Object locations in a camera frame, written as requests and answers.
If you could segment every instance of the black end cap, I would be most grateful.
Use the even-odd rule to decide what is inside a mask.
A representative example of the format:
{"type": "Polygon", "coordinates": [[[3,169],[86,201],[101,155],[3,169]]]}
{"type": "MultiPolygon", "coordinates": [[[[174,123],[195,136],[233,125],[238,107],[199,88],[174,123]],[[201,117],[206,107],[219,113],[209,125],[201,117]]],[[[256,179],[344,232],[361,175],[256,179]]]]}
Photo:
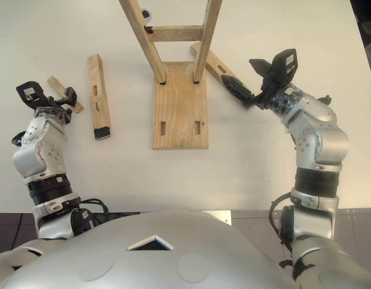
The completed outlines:
{"type": "Polygon", "coordinates": [[[111,136],[111,128],[109,126],[103,126],[102,128],[95,128],[95,139],[102,140],[103,138],[111,136]]]}

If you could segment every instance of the wooden stick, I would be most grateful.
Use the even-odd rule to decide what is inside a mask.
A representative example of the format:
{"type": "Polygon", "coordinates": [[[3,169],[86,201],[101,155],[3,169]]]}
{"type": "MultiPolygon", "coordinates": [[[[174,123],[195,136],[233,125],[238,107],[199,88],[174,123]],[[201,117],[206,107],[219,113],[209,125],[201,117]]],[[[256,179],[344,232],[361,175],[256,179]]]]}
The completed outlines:
{"type": "Polygon", "coordinates": [[[199,41],[202,38],[203,26],[153,26],[148,34],[152,42],[165,41],[199,41]]]}
{"type": "MultiPolygon", "coordinates": [[[[191,45],[190,50],[193,55],[198,54],[198,51],[200,50],[201,43],[196,42],[191,45]]],[[[233,76],[235,78],[236,75],[225,65],[222,60],[219,59],[212,51],[209,51],[207,55],[207,62],[205,64],[205,67],[207,70],[215,77],[218,82],[220,82],[221,85],[224,86],[224,83],[222,81],[222,75],[229,75],[233,76]]]]}
{"type": "Polygon", "coordinates": [[[95,139],[102,140],[111,135],[111,121],[100,55],[95,54],[87,58],[87,73],[95,139]]]}
{"type": "MultiPolygon", "coordinates": [[[[61,82],[58,81],[58,79],[56,79],[56,77],[51,76],[51,77],[48,78],[48,80],[46,82],[59,95],[59,97],[61,97],[61,98],[66,97],[65,87],[61,84],[61,82]]],[[[82,104],[80,104],[78,101],[76,101],[76,106],[71,107],[71,108],[75,113],[80,113],[84,110],[84,106],[82,104]]]]}
{"type": "Polygon", "coordinates": [[[202,78],[221,4],[222,0],[208,0],[207,9],[204,16],[204,29],[201,41],[202,44],[198,54],[196,55],[195,68],[193,71],[193,82],[198,83],[202,78]]]}
{"type": "Polygon", "coordinates": [[[156,80],[159,83],[166,82],[166,75],[163,64],[155,45],[149,40],[147,32],[144,29],[144,18],[136,0],[119,0],[126,17],[135,33],[140,46],[143,49],[145,57],[154,71],[156,80]]]}

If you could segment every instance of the wooden stool leg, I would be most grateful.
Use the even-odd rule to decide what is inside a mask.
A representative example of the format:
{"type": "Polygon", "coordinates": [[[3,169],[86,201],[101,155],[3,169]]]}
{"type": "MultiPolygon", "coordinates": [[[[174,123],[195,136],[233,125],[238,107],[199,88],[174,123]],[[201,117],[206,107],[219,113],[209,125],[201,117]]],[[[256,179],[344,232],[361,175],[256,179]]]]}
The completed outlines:
{"type": "Polygon", "coordinates": [[[140,46],[143,49],[145,57],[154,71],[156,80],[159,83],[166,82],[166,75],[164,72],[163,64],[161,63],[159,54],[157,53],[155,45],[149,40],[147,33],[144,29],[144,18],[140,7],[136,0],[119,0],[121,7],[124,10],[126,17],[131,24],[133,32],[135,33],[140,46]]]}
{"type": "Polygon", "coordinates": [[[196,55],[195,69],[193,71],[193,82],[195,83],[198,83],[202,78],[221,4],[222,0],[208,0],[207,3],[207,9],[204,16],[202,44],[198,54],[196,55]]]}

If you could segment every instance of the dark floor tile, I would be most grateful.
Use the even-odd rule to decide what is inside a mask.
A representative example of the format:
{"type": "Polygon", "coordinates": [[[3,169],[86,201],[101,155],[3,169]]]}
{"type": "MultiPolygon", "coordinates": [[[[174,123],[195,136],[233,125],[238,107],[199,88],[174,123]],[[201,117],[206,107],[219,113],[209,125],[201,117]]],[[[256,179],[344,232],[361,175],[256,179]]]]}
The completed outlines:
{"type": "Polygon", "coordinates": [[[352,217],[358,262],[371,271],[371,214],[356,214],[352,217]]]}
{"type": "Polygon", "coordinates": [[[0,253],[10,250],[17,228],[17,225],[0,225],[0,253]]]}
{"type": "Polygon", "coordinates": [[[18,224],[19,218],[19,213],[0,213],[0,225],[18,224]]]}
{"type": "Polygon", "coordinates": [[[335,218],[334,241],[341,245],[354,261],[358,261],[352,218],[351,215],[337,215],[335,218]]]}
{"type": "Polygon", "coordinates": [[[282,245],[267,218],[232,219],[232,226],[275,262],[283,260],[282,245]]]}
{"type": "Polygon", "coordinates": [[[26,242],[37,239],[37,233],[34,225],[21,225],[14,247],[18,247],[26,242]]]}

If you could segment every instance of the rectangular slot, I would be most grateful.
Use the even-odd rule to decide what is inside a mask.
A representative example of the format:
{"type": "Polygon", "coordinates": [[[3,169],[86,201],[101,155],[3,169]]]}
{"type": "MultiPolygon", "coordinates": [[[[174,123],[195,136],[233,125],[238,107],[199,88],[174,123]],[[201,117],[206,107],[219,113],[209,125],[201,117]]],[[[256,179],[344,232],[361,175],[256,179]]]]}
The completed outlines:
{"type": "Polygon", "coordinates": [[[166,135],[166,122],[160,122],[160,135],[166,135]]]}
{"type": "Polygon", "coordinates": [[[200,134],[200,120],[195,121],[195,133],[200,134]]]}

